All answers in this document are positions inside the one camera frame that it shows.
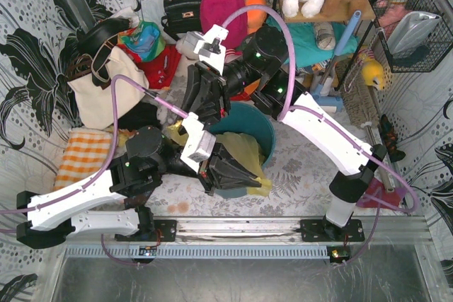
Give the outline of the magenta felt bag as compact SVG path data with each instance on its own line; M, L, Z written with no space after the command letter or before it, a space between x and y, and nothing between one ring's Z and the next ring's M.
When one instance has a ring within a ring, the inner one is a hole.
M235 11L245 6L244 0L202 0L200 4L200 22L202 32L206 33L214 24L222 23ZM247 36L247 14L243 13L227 27L229 34L222 45L227 49L236 49Z

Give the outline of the red cloth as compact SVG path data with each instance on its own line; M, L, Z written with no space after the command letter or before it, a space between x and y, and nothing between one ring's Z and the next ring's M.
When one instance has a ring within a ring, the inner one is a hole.
M138 62L137 54L128 49L125 51L137 68L144 72L150 89L161 90L170 87L181 58L175 45L165 46L163 51L150 62Z

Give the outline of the black leather handbag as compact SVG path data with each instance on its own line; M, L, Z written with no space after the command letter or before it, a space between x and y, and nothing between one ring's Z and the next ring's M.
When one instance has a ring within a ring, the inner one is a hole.
M164 32L178 41L180 34L202 32L200 5L202 0L164 0L161 24Z

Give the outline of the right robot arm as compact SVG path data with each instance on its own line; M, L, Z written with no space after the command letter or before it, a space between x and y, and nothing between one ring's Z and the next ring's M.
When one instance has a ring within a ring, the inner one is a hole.
M188 67L183 109L211 127L229 114L231 98L257 81L259 86L251 94L253 104L305 136L337 166L321 235L331 240L346 237L352 213L383 160L385 148L356 139L318 105L293 74L282 69L294 56L288 30L259 28L244 40L241 56L229 63L224 61L226 36L227 29L214 25L205 34L188 32L177 42L177 50L196 61Z

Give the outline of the yellow plush duck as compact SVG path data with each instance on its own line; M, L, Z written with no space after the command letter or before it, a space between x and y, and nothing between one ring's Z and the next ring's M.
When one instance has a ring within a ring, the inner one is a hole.
M373 51L362 49L357 57L365 84L381 91L384 88L384 68L375 59Z

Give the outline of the cream plush sheep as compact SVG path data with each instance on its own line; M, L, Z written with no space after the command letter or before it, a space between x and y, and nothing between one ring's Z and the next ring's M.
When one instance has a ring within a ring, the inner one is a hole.
M188 60L198 60L198 54L194 52L194 44L182 38L176 43L176 50Z

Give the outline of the aluminium rail base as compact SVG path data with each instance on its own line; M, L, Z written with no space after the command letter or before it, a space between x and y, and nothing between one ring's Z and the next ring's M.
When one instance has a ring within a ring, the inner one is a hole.
M361 216L360 225L339 240L322 238L316 219L301 217L180 217L164 235L172 241L120 242L111 236L73 240L64 256L149 262L163 259L342 260L373 245L430 245L421 216Z

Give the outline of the black hat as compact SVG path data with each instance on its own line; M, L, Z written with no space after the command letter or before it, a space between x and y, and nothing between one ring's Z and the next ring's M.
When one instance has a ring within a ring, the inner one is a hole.
M97 23L87 33L78 36L78 51L93 57L106 40L129 28L128 18L107 18Z

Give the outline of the purple orange sock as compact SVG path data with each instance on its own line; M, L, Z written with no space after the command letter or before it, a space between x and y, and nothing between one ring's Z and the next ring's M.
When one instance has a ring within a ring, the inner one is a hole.
M393 192L387 192L383 183L374 178L356 205L360 208L377 208L379 203L377 199L380 199L382 209L394 210L399 207L406 193L407 190L404 187L397 187Z

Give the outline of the silver foil pouch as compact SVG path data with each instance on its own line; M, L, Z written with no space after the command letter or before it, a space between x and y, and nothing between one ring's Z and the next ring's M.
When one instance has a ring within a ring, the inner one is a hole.
M412 11L406 14L387 39L391 54L405 52L420 45L435 29L442 17L425 11Z

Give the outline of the colorful printed scarf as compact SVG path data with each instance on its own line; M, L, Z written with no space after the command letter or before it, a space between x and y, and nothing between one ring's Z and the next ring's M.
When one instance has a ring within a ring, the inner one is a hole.
M136 28L118 34L117 46L135 63L151 62L164 50L166 42L157 24L140 21Z

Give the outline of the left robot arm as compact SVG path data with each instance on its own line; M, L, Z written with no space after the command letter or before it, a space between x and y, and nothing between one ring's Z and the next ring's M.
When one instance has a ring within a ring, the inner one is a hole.
M32 249L51 248L76 235L112 234L120 242L172 242L174 220L155 220L148 198L172 174L200 181L205 193L265 188L263 152L248 134L214 136L210 157L193 170L181 160L183 147L148 126L126 141L126 152L97 172L49 194L24 191L16 207L27 220L16 227L16 240Z

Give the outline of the beige chenille duster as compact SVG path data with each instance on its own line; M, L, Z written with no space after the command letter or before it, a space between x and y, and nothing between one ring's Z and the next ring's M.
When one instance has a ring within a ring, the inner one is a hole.
M376 128L379 123L378 112L360 71L359 63L353 62L338 91L352 125Z

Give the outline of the blue lint roller mop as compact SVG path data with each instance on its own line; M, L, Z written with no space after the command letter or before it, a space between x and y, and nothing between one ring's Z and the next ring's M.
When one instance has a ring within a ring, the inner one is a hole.
M341 38L335 45L332 60L326 67L324 75L316 84L315 89L311 91L311 96L313 97L313 99L326 112L341 112L343 110L343 99L339 95L329 95L336 74L334 66L338 61L338 58L343 55L343 50L345 49L345 46L354 29L356 28L359 20L361 19L361 16L362 12L360 10L356 10L351 16Z

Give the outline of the teal folded cloth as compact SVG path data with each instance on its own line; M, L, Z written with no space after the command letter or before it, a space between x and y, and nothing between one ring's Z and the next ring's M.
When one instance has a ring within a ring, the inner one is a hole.
M273 17L268 17L266 23L269 26L281 30ZM337 41L344 33L345 25L341 23L331 23ZM288 23L287 27L292 36L297 68L311 66L327 59L333 58L334 50L320 50L317 47L312 23ZM351 35L342 53L352 54L358 45L358 38Z

